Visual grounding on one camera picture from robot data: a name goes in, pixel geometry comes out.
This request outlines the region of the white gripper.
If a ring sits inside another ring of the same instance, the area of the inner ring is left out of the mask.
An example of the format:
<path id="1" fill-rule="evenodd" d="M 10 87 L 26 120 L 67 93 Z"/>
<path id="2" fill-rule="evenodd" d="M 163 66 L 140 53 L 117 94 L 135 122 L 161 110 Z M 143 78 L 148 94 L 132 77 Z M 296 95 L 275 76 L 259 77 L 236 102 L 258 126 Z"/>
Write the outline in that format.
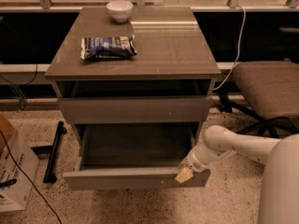
<path id="1" fill-rule="evenodd" d="M 182 167 L 175 180 L 180 184 L 193 177 L 193 172 L 202 173 L 208 165 L 217 159 L 217 151 L 208 147 L 204 143 L 199 143 L 193 147 L 184 159 L 187 167 Z"/>

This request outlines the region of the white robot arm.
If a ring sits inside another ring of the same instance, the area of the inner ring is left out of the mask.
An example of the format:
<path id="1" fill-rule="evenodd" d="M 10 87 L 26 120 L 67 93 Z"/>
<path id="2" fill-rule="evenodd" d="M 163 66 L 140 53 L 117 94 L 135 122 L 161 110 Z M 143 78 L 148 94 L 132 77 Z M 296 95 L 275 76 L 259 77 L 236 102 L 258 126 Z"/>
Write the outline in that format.
<path id="1" fill-rule="evenodd" d="M 264 165 L 257 224 L 299 224 L 298 133 L 279 139 L 211 126 L 181 162 L 176 180 L 184 183 L 235 153 Z"/>

